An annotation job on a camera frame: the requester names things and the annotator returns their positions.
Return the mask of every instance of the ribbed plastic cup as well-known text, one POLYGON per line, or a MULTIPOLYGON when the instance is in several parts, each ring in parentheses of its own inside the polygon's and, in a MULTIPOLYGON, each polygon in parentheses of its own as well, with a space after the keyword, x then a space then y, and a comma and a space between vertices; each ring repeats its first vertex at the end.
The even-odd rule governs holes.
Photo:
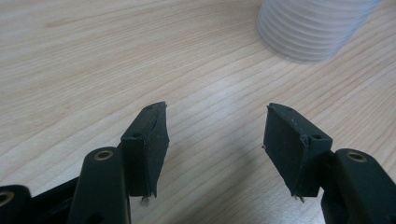
POLYGON ((264 0, 257 30, 274 54, 297 63, 334 56, 381 0, 264 0))

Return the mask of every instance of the cup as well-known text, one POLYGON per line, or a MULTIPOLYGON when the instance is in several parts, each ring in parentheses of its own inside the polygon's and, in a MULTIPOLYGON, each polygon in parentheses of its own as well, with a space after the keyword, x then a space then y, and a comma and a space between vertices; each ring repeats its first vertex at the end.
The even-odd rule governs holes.
POLYGON ((257 30, 274 54, 297 63, 334 56, 381 0, 264 0, 257 30))

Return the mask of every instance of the table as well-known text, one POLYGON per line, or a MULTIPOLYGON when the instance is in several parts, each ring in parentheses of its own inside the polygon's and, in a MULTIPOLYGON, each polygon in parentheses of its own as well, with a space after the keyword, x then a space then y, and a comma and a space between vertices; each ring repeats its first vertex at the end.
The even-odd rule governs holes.
POLYGON ((331 60, 276 57, 255 29, 261 1, 2 1, 0 185, 33 195, 114 147, 166 101, 159 196, 133 223, 323 223, 262 149, 266 106, 288 105, 373 155, 396 179, 396 2, 384 1, 331 60))

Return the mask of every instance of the wooden table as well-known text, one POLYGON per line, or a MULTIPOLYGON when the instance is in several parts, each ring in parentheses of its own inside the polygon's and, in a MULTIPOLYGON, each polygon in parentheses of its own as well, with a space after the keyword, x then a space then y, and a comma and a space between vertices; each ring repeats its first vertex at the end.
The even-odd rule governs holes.
POLYGON ((297 64, 255 29, 260 0, 2 1, 0 184, 33 195, 116 146, 166 101, 171 138, 133 223, 323 223, 294 200, 266 153, 266 106, 289 105, 367 152, 396 179, 396 2, 384 1, 333 59, 297 64))

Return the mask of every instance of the translucent cup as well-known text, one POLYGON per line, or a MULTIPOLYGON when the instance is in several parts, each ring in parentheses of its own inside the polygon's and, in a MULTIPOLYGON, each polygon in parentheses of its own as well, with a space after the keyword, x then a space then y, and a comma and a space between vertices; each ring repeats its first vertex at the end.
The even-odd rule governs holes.
POLYGON ((298 63, 334 56, 381 0, 264 0, 257 30, 273 53, 298 63))

